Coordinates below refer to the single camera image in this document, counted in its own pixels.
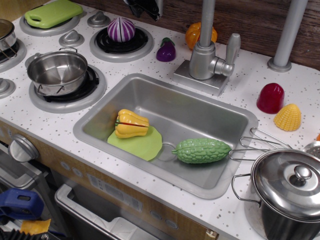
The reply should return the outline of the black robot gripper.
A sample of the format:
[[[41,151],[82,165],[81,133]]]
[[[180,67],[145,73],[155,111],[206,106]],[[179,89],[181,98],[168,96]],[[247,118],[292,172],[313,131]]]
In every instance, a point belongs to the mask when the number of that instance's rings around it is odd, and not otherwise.
[[[163,15],[163,0],[124,0],[124,2],[137,18],[146,12],[154,21],[158,21]]]

